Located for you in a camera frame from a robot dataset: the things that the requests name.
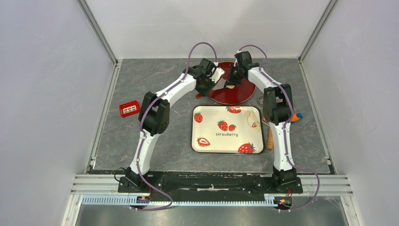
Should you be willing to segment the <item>metal scraper orange handle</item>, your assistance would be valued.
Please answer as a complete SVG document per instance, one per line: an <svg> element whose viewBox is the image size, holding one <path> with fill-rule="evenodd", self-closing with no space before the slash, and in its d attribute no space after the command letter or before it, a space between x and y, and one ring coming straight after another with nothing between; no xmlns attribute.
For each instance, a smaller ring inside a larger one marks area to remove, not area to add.
<svg viewBox="0 0 399 226"><path fill-rule="evenodd" d="M218 78L218 82L217 82L218 85L217 85L217 89L215 89L215 91L218 90L218 89L221 89L223 87L224 82L225 82L225 79L223 78L223 75L224 75L224 73L223 74L215 73L214 75L212 75L214 78ZM196 99L201 99L201 98L203 98L203 96L201 96L200 94L197 93L195 98Z"/></svg>

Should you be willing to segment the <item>round red plate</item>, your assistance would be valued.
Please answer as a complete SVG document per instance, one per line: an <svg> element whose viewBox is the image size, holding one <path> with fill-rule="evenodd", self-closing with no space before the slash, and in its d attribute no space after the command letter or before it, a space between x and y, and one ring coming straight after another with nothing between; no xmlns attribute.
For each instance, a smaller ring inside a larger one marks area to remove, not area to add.
<svg viewBox="0 0 399 226"><path fill-rule="evenodd" d="M225 71L223 78L226 79L227 75L230 74L233 62L220 62L218 66ZM210 99L223 105L239 105L250 99L255 90L255 84L243 79L242 84L235 86L233 89L222 87L216 90Z"/></svg>

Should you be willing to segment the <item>white strawberry tray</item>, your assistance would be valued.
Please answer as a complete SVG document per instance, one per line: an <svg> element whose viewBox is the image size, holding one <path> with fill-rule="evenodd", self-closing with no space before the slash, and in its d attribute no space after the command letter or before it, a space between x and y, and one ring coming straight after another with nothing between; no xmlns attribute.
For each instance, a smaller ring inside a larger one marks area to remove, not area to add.
<svg viewBox="0 0 399 226"><path fill-rule="evenodd" d="M259 154L265 150L255 106L199 105L193 109L192 149L198 153Z"/></svg>

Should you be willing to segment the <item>wooden dough roller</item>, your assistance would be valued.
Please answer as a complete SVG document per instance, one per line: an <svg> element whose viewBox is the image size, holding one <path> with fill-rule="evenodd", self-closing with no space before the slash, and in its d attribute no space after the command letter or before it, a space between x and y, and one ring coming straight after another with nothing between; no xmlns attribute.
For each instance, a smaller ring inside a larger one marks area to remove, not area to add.
<svg viewBox="0 0 399 226"><path fill-rule="evenodd" d="M272 135L272 129L269 125L269 123L266 121L264 117L262 117L262 123L268 127L268 138L267 138L267 143L266 143L266 149L271 151L274 149L274 141L273 141L273 135Z"/></svg>

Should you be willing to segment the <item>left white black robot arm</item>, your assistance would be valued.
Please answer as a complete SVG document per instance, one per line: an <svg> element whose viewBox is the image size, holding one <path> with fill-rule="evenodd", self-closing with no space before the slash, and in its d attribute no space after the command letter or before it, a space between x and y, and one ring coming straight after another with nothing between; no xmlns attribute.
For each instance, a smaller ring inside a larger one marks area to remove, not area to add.
<svg viewBox="0 0 399 226"><path fill-rule="evenodd" d="M126 179L136 192L147 188L148 180L143 175L149 171L150 160L155 144L169 125L170 107L186 93L195 89L197 79L189 74L181 76L166 88L145 94L139 114L140 138L130 168L126 169Z"/></svg>

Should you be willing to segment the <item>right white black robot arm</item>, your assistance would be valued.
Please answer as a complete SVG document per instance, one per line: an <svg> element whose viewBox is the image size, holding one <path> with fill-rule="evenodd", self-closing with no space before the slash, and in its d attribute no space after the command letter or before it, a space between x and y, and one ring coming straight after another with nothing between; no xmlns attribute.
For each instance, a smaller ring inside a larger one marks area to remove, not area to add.
<svg viewBox="0 0 399 226"><path fill-rule="evenodd" d="M291 86L276 81L257 64L231 66L228 84L237 85L242 79L247 79L263 92L263 117L272 132L275 154L271 184L275 191L284 192L297 180L290 142L294 116Z"/></svg>

